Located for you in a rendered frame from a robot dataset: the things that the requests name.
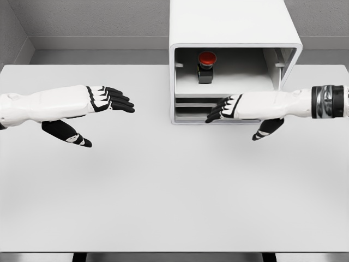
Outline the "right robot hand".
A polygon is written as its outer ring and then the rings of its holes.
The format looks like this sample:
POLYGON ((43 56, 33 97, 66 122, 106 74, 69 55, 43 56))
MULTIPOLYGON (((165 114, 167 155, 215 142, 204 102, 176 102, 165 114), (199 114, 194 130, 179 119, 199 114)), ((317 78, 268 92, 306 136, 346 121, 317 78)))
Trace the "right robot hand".
POLYGON ((285 122, 285 109, 276 103, 276 93, 259 92, 233 94, 217 103, 207 115, 206 123, 231 118, 235 120, 261 120, 253 141, 260 140, 278 130, 285 122))

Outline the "red button load switch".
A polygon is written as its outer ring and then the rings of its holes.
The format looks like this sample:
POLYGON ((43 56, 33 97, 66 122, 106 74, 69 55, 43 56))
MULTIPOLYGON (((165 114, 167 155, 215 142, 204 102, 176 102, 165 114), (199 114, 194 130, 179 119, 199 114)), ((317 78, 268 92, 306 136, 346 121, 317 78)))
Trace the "red button load switch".
POLYGON ((211 84, 213 81, 213 65, 216 55, 210 51, 204 51, 198 56, 197 77, 199 84, 211 84))

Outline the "white cabinet drawer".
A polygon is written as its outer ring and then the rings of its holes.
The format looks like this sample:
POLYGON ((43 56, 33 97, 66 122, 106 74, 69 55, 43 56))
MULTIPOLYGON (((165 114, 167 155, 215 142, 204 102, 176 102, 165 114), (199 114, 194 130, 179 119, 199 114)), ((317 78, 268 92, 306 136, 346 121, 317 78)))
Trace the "white cabinet drawer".
POLYGON ((172 95, 171 119, 174 124, 205 124, 207 115, 228 94, 172 95))

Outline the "white tabletop storage cabinet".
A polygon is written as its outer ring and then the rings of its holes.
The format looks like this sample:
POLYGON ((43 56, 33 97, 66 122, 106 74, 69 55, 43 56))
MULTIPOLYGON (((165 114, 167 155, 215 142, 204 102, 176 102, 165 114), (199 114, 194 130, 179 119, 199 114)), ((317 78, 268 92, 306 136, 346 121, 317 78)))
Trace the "white tabletop storage cabinet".
POLYGON ((170 0, 170 95, 281 90, 303 45, 284 0, 170 0), (215 53, 199 84, 198 56, 215 53))

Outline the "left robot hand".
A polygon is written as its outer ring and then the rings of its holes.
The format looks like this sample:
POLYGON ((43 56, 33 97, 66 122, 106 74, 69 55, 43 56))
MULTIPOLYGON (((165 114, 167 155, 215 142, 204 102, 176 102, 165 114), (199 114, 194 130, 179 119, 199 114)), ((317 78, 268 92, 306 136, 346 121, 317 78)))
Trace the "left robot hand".
POLYGON ((134 113, 134 104, 119 90, 106 86, 70 86, 29 96, 29 119, 41 123, 52 136, 83 147, 92 143, 62 119, 78 118, 106 110, 134 113))

